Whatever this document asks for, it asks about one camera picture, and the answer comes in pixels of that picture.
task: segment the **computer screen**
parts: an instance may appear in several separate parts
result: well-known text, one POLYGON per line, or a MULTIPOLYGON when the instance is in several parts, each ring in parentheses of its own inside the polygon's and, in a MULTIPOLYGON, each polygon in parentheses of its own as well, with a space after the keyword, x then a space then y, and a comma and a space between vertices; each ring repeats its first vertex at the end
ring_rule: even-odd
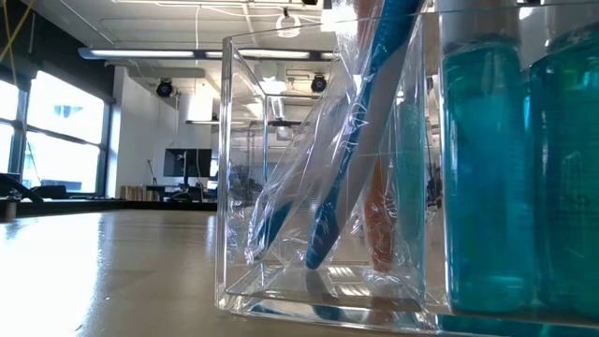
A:
POLYGON ((185 157, 189 177, 210 177, 211 149, 166 149, 164 176, 182 177, 185 157))

